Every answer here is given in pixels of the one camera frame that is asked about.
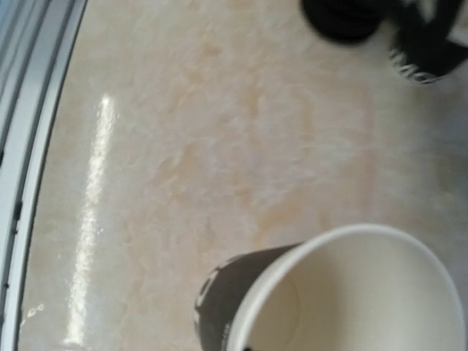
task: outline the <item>cup rim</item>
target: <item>cup rim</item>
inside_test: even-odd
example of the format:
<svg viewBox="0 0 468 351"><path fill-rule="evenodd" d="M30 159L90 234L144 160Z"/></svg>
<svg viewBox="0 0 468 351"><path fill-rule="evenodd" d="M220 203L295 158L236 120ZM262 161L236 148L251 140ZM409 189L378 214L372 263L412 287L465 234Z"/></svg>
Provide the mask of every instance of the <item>cup rim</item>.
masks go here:
<svg viewBox="0 0 468 351"><path fill-rule="evenodd" d="M459 325L462 327L464 333L466 333L464 310L455 283L453 282L450 274L439 258L426 245L408 233L386 225L363 223L347 225L336 228L334 230L329 230L322 235L305 241L301 245L298 245L297 247L284 253L280 258L271 263L259 275L257 280L255 280L254 284L250 287L246 296L242 300L238 311L235 313L227 339L226 351L244 350L254 322L271 292L291 271L291 269L294 268L300 261L302 261L302 259L304 259L314 250L319 249L321 246L329 244L332 241L336 241L346 236L363 233L383 235L400 239L409 245L414 246L423 254L425 254L427 258L433 262L434 267L438 271L439 275L444 279L447 293L450 295L452 301L456 305L456 313ZM465 336L462 337L461 343L463 344L463 347L460 350L454 351L465 351Z"/></svg>

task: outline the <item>black object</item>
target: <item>black object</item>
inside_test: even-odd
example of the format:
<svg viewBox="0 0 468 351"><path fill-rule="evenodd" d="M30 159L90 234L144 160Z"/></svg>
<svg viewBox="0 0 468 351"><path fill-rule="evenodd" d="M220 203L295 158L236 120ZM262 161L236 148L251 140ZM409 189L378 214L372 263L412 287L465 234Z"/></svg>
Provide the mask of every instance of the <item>black object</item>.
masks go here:
<svg viewBox="0 0 468 351"><path fill-rule="evenodd" d="M296 246L237 256L211 272L195 304L195 330L203 351L226 350L235 314L250 287L273 261Z"/></svg>
<svg viewBox="0 0 468 351"><path fill-rule="evenodd" d="M301 0L308 22L326 39L356 44L369 38L383 16L363 0Z"/></svg>
<svg viewBox="0 0 468 351"><path fill-rule="evenodd" d="M380 2L381 10L399 27L390 60L401 75L414 83L433 83L468 59L468 47L450 39L463 4L464 0L438 0L433 17L426 20L416 3Z"/></svg>
<svg viewBox="0 0 468 351"><path fill-rule="evenodd" d="M323 37L345 44L364 41L382 19L390 19L398 28L390 48L392 65L405 78L426 84L468 59L467 44L450 39L465 0L434 0L430 19L421 14L420 1L301 0L301 6Z"/></svg>

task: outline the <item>dark cup sleeve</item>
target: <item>dark cup sleeve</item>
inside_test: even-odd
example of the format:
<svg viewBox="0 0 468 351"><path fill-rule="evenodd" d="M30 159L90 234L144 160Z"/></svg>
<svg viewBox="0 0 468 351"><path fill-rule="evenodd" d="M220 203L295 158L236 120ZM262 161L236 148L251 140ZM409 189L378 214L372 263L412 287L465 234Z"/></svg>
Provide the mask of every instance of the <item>dark cup sleeve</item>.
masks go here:
<svg viewBox="0 0 468 351"><path fill-rule="evenodd" d="M292 246L233 257L219 265L195 302L195 330L203 351L225 351L230 327L244 296L258 276Z"/></svg>

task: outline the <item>white paper cup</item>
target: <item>white paper cup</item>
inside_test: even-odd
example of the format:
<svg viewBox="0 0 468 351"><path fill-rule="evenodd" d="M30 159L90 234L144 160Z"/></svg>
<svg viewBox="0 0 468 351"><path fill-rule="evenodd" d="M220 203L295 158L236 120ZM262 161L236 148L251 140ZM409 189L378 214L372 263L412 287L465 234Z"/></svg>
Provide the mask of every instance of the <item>white paper cup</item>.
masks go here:
<svg viewBox="0 0 468 351"><path fill-rule="evenodd" d="M466 351L442 263L412 236L374 224L219 266L195 325L203 351Z"/></svg>

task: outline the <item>marble floor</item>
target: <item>marble floor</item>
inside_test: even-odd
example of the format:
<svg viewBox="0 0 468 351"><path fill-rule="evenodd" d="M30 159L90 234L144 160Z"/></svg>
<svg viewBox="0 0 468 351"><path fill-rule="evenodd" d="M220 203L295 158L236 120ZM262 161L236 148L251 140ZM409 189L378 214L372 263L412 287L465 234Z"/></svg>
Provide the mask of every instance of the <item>marble floor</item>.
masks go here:
<svg viewBox="0 0 468 351"><path fill-rule="evenodd" d="M392 29L323 42L288 0L96 0L39 194L19 350L200 350L192 305L241 252L379 222L468 311L468 68L388 66Z"/></svg>

